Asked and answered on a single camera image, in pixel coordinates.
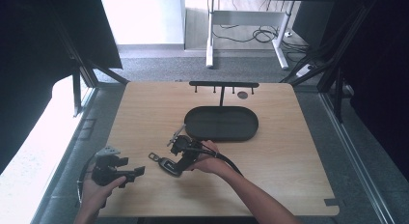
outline gray floor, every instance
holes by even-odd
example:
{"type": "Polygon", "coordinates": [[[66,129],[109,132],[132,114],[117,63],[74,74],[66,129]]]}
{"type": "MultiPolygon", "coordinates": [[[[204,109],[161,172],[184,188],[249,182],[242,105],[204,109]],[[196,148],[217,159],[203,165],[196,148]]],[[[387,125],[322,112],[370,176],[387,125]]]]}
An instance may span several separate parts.
{"type": "MultiPolygon", "coordinates": [[[[121,48],[121,54],[124,70],[117,70],[117,72],[132,81],[278,82],[288,73],[280,69],[277,59],[271,56],[269,51],[219,52],[215,61],[217,68],[214,70],[205,67],[205,58],[200,56],[202,52],[183,51],[178,47],[146,49],[127,46],[121,48]]],[[[68,147],[33,223],[72,223],[78,211],[75,182],[87,158],[106,144],[124,90],[124,85],[98,71],[97,75],[102,82],[95,90],[84,113],[83,122],[68,147]]],[[[380,223],[345,153],[321,96],[314,91],[314,84],[318,79],[319,76],[309,80],[296,87],[295,91],[341,212],[335,217],[302,216],[300,218],[305,223],[380,223]]],[[[382,147],[356,117],[348,103],[348,98],[343,101],[342,116],[344,125],[390,208],[395,223],[405,223],[409,220],[407,180],[397,171],[382,147]]],[[[97,223],[136,223],[137,220],[136,217],[99,218],[97,223]]],[[[145,223],[252,223],[253,220],[149,218],[144,221],[145,223]]]]}

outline bright light on floor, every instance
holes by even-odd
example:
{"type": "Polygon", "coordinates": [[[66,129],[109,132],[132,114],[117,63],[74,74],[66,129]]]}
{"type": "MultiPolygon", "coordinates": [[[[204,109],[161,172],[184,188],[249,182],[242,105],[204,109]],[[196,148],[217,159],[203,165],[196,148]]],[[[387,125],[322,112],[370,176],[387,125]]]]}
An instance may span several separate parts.
{"type": "Polygon", "coordinates": [[[57,82],[52,100],[0,176],[0,223],[30,223],[81,115],[73,117],[71,77],[57,82]]]}

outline person's left hand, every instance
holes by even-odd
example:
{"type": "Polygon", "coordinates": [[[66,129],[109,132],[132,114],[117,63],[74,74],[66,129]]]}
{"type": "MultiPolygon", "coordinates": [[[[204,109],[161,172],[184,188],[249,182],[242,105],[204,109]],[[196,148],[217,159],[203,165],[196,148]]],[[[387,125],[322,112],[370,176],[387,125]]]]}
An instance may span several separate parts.
{"type": "Polygon", "coordinates": [[[102,208],[106,202],[106,199],[112,194],[112,190],[126,181],[126,177],[123,176],[105,186],[100,186],[92,179],[94,167],[94,165],[89,166],[84,177],[82,185],[81,208],[77,214],[75,223],[90,223],[90,221],[84,222],[79,220],[90,220],[90,218],[96,218],[99,209],[102,208]]]}

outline person's right arm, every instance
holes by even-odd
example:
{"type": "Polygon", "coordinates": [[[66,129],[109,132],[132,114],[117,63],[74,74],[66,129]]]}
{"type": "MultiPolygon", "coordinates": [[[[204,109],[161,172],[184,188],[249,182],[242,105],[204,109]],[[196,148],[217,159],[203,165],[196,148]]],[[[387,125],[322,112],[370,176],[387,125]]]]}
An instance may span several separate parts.
{"type": "MultiPolygon", "coordinates": [[[[213,142],[203,141],[203,144],[219,152],[213,142]]],[[[220,159],[209,155],[201,155],[198,161],[189,169],[199,169],[206,173],[213,173],[227,182],[260,224],[301,223],[276,199],[236,173],[227,163],[220,159]]]]}

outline black tray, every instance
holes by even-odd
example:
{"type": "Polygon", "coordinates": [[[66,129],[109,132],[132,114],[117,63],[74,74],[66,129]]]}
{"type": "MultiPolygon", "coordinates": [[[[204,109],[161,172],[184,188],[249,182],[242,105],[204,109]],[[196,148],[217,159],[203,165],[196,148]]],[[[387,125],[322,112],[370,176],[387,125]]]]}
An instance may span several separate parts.
{"type": "Polygon", "coordinates": [[[259,119],[242,106],[199,106],[185,118],[186,133],[197,140],[244,141],[259,128],[259,119]]]}

